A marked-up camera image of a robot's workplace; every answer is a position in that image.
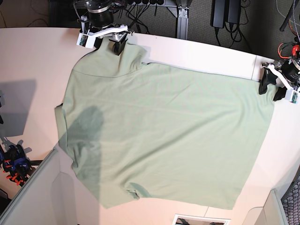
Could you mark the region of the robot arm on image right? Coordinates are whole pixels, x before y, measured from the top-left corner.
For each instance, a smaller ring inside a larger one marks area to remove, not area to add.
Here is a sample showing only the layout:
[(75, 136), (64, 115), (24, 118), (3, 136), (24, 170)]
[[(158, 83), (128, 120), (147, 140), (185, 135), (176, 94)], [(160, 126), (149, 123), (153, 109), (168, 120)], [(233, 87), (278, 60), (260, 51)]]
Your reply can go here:
[[(281, 52), (287, 46), (292, 46), (291, 56), (282, 56)], [(281, 43), (277, 48), (279, 61), (262, 64), (264, 69), (258, 92), (263, 95), (268, 86), (277, 86), (274, 101), (281, 99), (293, 104), (300, 103), (300, 44), (299, 42)]]

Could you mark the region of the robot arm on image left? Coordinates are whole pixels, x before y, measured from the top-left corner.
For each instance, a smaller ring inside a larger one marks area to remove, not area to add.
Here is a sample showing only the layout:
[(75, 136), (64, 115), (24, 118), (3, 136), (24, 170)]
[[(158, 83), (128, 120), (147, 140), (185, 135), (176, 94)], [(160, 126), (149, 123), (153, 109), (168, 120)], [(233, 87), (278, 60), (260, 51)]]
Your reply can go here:
[(89, 49), (98, 49), (102, 39), (113, 42), (112, 51), (120, 55), (125, 48), (129, 27), (117, 24), (113, 13), (126, 9), (126, 0), (75, 0), (73, 8), (81, 24), (76, 44)]

